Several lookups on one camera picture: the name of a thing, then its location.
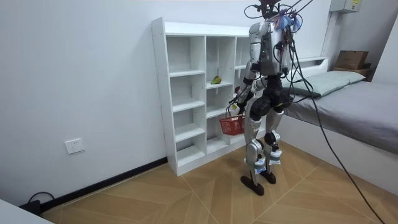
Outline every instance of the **power socket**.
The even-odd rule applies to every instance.
[[[65,147],[67,148],[68,154],[72,154],[75,152],[84,151],[85,147],[83,145],[83,141],[81,139],[75,139],[71,141],[65,142]]]

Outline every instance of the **electrical panel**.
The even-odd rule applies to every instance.
[[[339,12],[342,14],[359,12],[362,0],[331,0],[330,12]]]

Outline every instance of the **black robot foot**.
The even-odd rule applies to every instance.
[[[254,193],[263,196],[264,195],[264,188],[261,186],[261,184],[254,185],[253,180],[251,180],[249,177],[242,176],[241,177],[241,182],[248,188],[250,188]]]
[[[268,183],[270,183],[270,184],[276,184],[276,176],[275,176],[273,173],[268,174],[268,172],[265,170],[265,171],[262,171],[260,174],[261,174],[265,179],[268,180]]]

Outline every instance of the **silver robot leg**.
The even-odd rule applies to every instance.
[[[242,176],[241,182],[258,195],[264,195],[264,188],[259,183],[259,174],[265,170],[264,145],[257,140],[262,119],[255,121],[250,118],[251,106],[256,99],[249,100],[244,119],[244,138],[246,142],[245,162],[248,165],[251,178]]]
[[[276,112],[275,110],[271,110],[268,112],[266,116],[266,136],[264,140],[266,142],[264,154],[266,157],[266,171],[262,172],[261,175],[264,176],[270,184],[276,183],[276,178],[273,175],[273,165],[270,165],[270,161],[279,160],[278,158],[273,157],[271,154],[275,150],[279,148],[280,136],[276,133],[276,129],[282,119],[282,115],[284,111]]]

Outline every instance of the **pillow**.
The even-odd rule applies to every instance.
[[[311,83],[313,87],[312,96],[322,97],[326,96],[329,93],[333,93],[336,90],[343,88],[346,85],[354,84],[360,82],[365,77],[355,73],[355,72],[325,72],[317,75],[312,75],[307,79],[309,83]],[[289,82],[282,82],[282,86],[284,88],[289,88]],[[304,84],[304,81],[293,83],[294,92],[298,95],[308,96],[307,87]]]

